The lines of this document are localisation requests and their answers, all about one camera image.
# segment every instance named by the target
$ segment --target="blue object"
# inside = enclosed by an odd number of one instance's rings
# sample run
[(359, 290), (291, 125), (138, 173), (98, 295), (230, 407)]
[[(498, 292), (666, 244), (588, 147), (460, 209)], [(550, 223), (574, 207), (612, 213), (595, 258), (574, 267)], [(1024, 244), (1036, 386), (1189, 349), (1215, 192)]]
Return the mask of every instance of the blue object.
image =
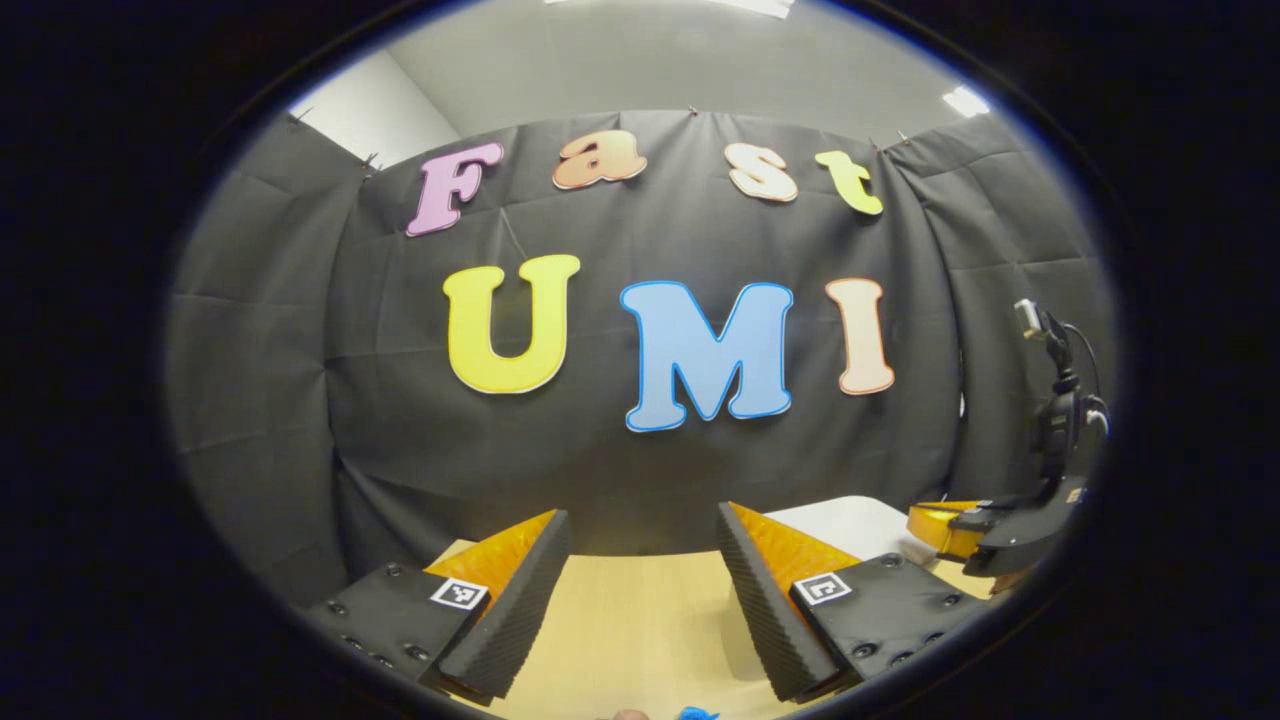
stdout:
[(685, 421), (685, 409), (676, 402), (676, 375), (703, 420), (719, 413), (740, 372), (730, 415), (763, 418), (791, 406), (782, 374), (790, 290), (774, 283), (744, 287), (719, 337), (681, 283), (634, 284), (622, 291), (621, 301), (640, 325), (640, 404), (627, 413), (630, 429), (666, 430)]
[(689, 706), (680, 711), (680, 717), (677, 720), (716, 720), (719, 717), (719, 712), (710, 715), (701, 707)]

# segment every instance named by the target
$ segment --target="peach letter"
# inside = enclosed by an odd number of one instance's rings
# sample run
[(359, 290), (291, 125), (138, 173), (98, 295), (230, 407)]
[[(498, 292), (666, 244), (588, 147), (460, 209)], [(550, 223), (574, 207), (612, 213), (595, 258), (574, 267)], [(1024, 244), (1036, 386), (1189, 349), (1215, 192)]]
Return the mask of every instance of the peach letter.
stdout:
[(790, 202), (800, 195), (796, 181), (783, 172), (786, 161), (768, 147), (735, 142), (724, 149), (724, 159), (733, 165), (728, 179), (751, 197)]
[(639, 155), (636, 136), (625, 129), (584, 135), (562, 147), (561, 158), (564, 161), (552, 174), (552, 182), (561, 190), (586, 187), (598, 179), (634, 178), (649, 164)]
[(827, 296), (840, 306), (845, 323), (845, 373), (840, 389), (849, 395), (870, 395), (893, 384), (893, 370), (884, 364), (879, 315), (876, 302), (884, 295), (879, 283), (847, 278), (827, 283)]

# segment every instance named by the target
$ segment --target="white wall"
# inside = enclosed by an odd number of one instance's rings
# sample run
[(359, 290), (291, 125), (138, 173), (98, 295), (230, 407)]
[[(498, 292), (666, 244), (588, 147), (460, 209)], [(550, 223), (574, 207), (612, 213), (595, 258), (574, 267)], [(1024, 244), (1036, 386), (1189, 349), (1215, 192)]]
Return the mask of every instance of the white wall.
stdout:
[(329, 78), (289, 108), (360, 158), (388, 167), (458, 140), (458, 131), (385, 50)]

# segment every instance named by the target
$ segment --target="black foam pad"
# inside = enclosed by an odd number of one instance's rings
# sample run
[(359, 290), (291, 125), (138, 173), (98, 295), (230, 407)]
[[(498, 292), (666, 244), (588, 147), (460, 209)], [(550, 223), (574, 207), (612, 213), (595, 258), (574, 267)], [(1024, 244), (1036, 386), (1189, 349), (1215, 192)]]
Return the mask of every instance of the black foam pad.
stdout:
[(727, 502), (718, 509), (717, 543), (773, 694), (782, 701), (804, 698), (824, 685), (838, 667), (778, 591), (733, 509)]
[(538, 638), (552, 591), (568, 560), (568, 512), (558, 510), (529, 548), (502, 597), (447, 652), (440, 662), (444, 675), (463, 689), (506, 697)]

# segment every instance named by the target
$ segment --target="black fabric curtain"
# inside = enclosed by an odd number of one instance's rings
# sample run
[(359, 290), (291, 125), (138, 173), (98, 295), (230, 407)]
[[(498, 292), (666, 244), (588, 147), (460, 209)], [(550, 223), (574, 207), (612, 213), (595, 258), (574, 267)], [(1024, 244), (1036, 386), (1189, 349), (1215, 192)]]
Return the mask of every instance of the black fabric curtain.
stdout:
[[(634, 133), (646, 169), (564, 191), (559, 149)], [(452, 228), (407, 237), (425, 160), (497, 141)], [(769, 147), (800, 187), (749, 197), (724, 146)], [(842, 150), (884, 211), (855, 213), (814, 161)], [(174, 288), (169, 388), (192, 486), (246, 564), (297, 602), (378, 564), (426, 564), (550, 507), (573, 552), (710, 550), (714, 503), (771, 511), (845, 495), (904, 509), (980, 497), (1034, 473), (1028, 418), (1052, 366), (1012, 304), (1079, 325), (1116, 388), (1097, 242), (1047, 161), (988, 118), (884, 151), (764, 119), (623, 111), (545, 120), (439, 147), (365, 179), (360, 160), (276, 123), (210, 201)], [(571, 254), (564, 363), (525, 395), (483, 395), (449, 366), (452, 273), (497, 265), (492, 342), (530, 340), (520, 265)], [(896, 380), (840, 392), (844, 332), (826, 283), (868, 278)], [(675, 429), (623, 424), (639, 398), (639, 334), (618, 301), (644, 281), (686, 284), (719, 332), (742, 286), (795, 296), (786, 318), (791, 407), (739, 420), (690, 411)], [(1091, 387), (1083, 351), (1078, 365)], [(961, 418), (961, 392), (965, 414)], [(691, 407), (677, 383), (677, 402)]]

